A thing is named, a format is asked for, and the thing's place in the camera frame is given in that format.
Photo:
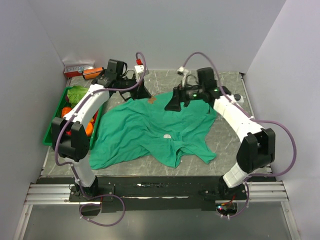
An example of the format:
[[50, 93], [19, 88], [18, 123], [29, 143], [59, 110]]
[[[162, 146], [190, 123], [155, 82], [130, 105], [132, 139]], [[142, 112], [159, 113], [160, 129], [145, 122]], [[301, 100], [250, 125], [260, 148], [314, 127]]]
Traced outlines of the gold brooch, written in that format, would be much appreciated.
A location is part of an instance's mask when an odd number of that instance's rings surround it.
[[156, 97], [155, 97], [155, 96], [152, 96], [151, 98], [149, 98], [149, 99], [147, 100], [147, 102], [148, 102], [149, 104], [154, 104], [156, 100], [157, 100]]

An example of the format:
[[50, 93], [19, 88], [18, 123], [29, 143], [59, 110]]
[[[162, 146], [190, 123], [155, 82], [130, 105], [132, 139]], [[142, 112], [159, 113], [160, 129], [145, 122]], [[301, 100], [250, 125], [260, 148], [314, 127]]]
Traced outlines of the green garment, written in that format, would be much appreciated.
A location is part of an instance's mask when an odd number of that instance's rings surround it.
[[206, 164], [214, 160], [217, 155], [205, 137], [217, 112], [203, 100], [191, 101], [179, 112], [166, 111], [171, 97], [170, 92], [159, 94], [153, 104], [130, 99], [107, 111], [90, 151], [90, 167], [100, 170], [149, 155], [170, 168], [177, 168], [185, 155], [195, 155]]

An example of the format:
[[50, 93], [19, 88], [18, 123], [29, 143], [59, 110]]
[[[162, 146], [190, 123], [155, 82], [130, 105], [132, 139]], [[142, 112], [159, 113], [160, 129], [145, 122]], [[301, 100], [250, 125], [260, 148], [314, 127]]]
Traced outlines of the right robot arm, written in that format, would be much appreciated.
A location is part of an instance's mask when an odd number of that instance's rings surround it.
[[240, 141], [236, 163], [219, 178], [217, 187], [218, 194], [227, 200], [235, 195], [250, 174], [275, 160], [276, 134], [271, 128], [263, 128], [243, 113], [243, 108], [238, 104], [240, 95], [232, 94], [221, 85], [211, 67], [200, 68], [196, 72], [198, 83], [190, 85], [187, 81], [189, 71], [183, 66], [178, 68], [177, 74], [182, 76], [182, 80], [173, 88], [172, 98], [164, 109], [179, 112], [191, 101], [202, 100], [234, 130]]

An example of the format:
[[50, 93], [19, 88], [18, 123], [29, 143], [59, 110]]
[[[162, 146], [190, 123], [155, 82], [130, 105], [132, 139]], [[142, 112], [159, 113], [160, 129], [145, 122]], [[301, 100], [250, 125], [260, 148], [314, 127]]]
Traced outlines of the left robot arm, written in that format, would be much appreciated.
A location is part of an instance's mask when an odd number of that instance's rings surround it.
[[55, 163], [58, 166], [70, 166], [76, 191], [87, 201], [93, 201], [99, 195], [98, 178], [86, 159], [90, 150], [90, 140], [86, 133], [88, 123], [116, 92], [120, 95], [128, 93], [130, 100], [152, 97], [144, 84], [144, 77], [147, 75], [145, 58], [136, 58], [131, 78], [127, 77], [127, 72], [126, 62], [110, 59], [107, 67], [93, 78], [86, 94], [75, 107], [64, 117], [55, 117], [51, 122]]

